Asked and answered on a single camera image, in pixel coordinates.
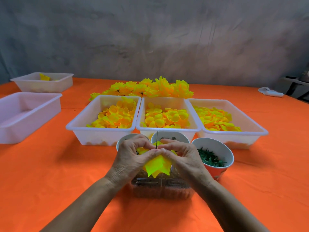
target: white cloth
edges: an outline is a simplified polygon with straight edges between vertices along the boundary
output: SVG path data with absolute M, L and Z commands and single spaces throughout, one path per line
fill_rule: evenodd
M 283 97 L 283 93 L 279 93 L 277 91 L 271 90 L 268 87 L 259 88 L 258 92 L 266 95 L 266 96 L 273 96 L 273 97 Z

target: forearm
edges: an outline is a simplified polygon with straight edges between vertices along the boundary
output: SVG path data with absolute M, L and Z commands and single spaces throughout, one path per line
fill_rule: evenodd
M 120 188 L 106 177 L 98 180 L 41 232 L 90 232 Z
M 195 183 L 195 191 L 208 204 L 225 232 L 266 232 L 259 222 L 230 192 L 215 180 Z

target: white plastic bin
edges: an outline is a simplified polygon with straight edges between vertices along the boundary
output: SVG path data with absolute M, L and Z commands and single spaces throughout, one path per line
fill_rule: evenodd
M 256 123 L 253 119 L 239 110 L 228 100 L 217 99 L 187 99 L 192 106 L 223 109 L 232 114 L 232 122 L 235 126 L 239 126 L 242 132 L 232 131 L 209 131 L 199 119 L 201 131 L 199 137 L 212 138 L 218 140 L 231 149 L 248 149 L 260 136 L 268 135 L 268 131 Z
M 0 144 L 19 143 L 61 111 L 62 94 L 19 92 L 0 99 Z
M 50 77 L 51 81 L 40 79 L 40 73 Z M 34 72 L 11 79 L 22 92 L 61 93 L 73 85 L 74 74 Z
M 118 101 L 122 101 L 122 97 L 123 96 L 99 95 L 67 124 L 66 129 L 72 130 L 82 145 L 115 146 L 120 138 L 130 134 L 135 129 L 141 97 L 125 96 L 127 98 L 132 98 L 136 102 L 132 126 L 129 129 L 88 128 L 86 124 L 91 124 L 98 119 L 98 114 L 102 112 L 103 108 L 116 105 Z
M 145 122 L 145 110 L 147 109 L 148 103 L 152 102 L 154 105 L 161 105 L 161 108 L 164 110 L 165 108 L 172 108 L 172 109 L 186 109 L 187 113 L 189 114 L 188 121 L 190 122 L 190 126 L 187 129 L 170 129 L 170 128 L 145 128 L 141 127 L 140 123 Z M 168 97 L 143 97 L 141 100 L 141 107 L 139 109 L 137 122 L 136 122 L 136 129 L 138 129 L 141 134 L 145 135 L 148 138 L 151 138 L 152 135 L 156 131 L 166 131 L 166 132 L 180 132 L 185 135 L 189 141 L 191 142 L 195 133 L 201 130 L 201 127 L 198 127 L 196 114 L 192 106 L 188 106 L 184 98 L 168 98 Z

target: orange tablecloth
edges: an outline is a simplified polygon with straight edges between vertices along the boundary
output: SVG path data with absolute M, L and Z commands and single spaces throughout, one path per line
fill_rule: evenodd
M 38 231 L 108 171 L 115 147 L 83 146 L 65 129 L 114 80 L 74 78 L 62 111 L 15 145 L 0 144 L 0 231 Z M 194 98 L 227 99 L 269 131 L 235 162 L 220 183 L 271 231 L 309 228 L 309 104 L 268 97 L 257 88 L 190 85 Z M 0 86 L 0 97 L 20 90 Z M 93 231 L 222 231 L 206 203 L 133 198 L 124 188 Z

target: person's right hand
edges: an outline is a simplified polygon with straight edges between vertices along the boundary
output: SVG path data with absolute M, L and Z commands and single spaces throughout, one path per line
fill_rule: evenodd
M 168 158 L 176 166 L 181 177 L 194 187 L 196 183 L 213 181 L 210 173 L 204 167 L 197 148 L 193 144 L 183 143 L 170 139 L 161 139 L 159 145 L 162 156 Z

